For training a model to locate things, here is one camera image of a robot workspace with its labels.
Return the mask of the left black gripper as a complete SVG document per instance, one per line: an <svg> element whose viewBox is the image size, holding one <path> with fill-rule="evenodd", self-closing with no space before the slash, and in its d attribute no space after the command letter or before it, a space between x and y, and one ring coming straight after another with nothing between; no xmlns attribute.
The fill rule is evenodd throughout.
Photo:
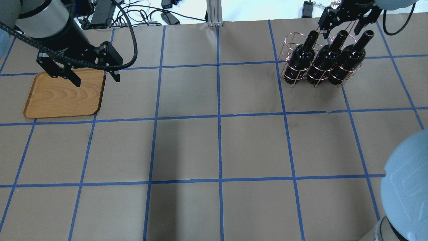
<svg viewBox="0 0 428 241"><path fill-rule="evenodd" d="M103 67L122 65L122 56L113 45L104 41L93 46L87 39L54 40L45 42L54 55L39 50L36 62L52 78L66 78L74 86L81 86L81 78L73 69L88 68L88 64ZM109 70L115 82L120 82L120 70Z"/></svg>

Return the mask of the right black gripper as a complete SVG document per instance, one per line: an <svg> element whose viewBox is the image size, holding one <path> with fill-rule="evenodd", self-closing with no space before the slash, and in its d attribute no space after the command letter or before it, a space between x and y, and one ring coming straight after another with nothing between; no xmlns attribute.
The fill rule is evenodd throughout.
<svg viewBox="0 0 428 241"><path fill-rule="evenodd" d="M357 20L355 35L359 35L364 27L376 22L381 12L382 9L374 0L341 0L336 8L330 6L324 8L318 27L324 39L327 39L336 26Z"/></svg>

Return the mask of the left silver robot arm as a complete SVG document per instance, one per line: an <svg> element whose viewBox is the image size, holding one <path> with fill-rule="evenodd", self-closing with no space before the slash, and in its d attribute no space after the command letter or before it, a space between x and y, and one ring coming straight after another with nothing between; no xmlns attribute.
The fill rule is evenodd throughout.
<svg viewBox="0 0 428 241"><path fill-rule="evenodd" d="M1 37L13 35L37 48L36 62L52 78L62 77L79 87L81 78L74 70L92 68L119 82L122 56L108 41L92 45L74 20L74 11L73 1L2 0Z"/></svg>

